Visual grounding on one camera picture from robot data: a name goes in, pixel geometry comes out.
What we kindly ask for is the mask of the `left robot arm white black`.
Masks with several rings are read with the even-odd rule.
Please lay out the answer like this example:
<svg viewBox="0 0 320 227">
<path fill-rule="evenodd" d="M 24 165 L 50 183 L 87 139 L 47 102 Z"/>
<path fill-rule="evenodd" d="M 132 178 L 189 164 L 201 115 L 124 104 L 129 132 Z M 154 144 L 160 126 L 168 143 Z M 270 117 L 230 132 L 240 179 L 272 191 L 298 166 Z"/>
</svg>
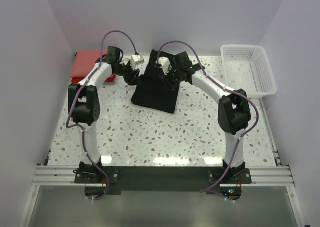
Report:
<svg viewBox="0 0 320 227">
<path fill-rule="evenodd" d="M 136 84 L 144 58 L 137 52 L 124 63 L 122 50 L 110 46 L 105 55 L 101 55 L 94 63 L 93 69 L 79 83 L 68 87 L 68 129 L 79 127 L 83 159 L 81 164 L 96 166 L 101 161 L 101 153 L 97 142 L 97 122 L 101 114 L 99 89 L 107 78 L 118 75 Z"/>
</svg>

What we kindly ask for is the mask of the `black t shirt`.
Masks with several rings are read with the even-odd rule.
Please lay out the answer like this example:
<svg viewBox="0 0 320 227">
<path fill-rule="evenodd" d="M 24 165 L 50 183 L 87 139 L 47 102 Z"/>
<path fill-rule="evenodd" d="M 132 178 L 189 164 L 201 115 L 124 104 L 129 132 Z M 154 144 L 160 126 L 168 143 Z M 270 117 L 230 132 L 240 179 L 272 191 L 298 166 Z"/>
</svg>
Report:
<svg viewBox="0 0 320 227">
<path fill-rule="evenodd" d="M 156 66 L 157 57 L 158 52 L 152 50 L 131 102 L 136 106 L 174 114 L 182 81 L 171 75 L 165 76 L 163 70 Z"/>
</svg>

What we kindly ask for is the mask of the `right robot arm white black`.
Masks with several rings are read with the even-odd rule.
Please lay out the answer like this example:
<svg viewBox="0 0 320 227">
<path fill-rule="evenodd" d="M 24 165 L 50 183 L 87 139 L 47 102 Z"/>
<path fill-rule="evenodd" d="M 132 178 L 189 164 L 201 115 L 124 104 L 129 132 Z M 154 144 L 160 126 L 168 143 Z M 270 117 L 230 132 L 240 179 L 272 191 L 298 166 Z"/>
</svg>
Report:
<svg viewBox="0 0 320 227">
<path fill-rule="evenodd" d="M 223 167 L 233 175 L 245 167 L 244 136 L 252 119 L 247 93 L 235 90 L 213 78 L 199 63 L 193 64 L 186 52 L 172 57 L 159 54 L 157 68 L 162 70 L 161 79 L 170 90 L 186 82 L 204 91 L 217 104 L 217 122 L 225 135 Z"/>
</svg>

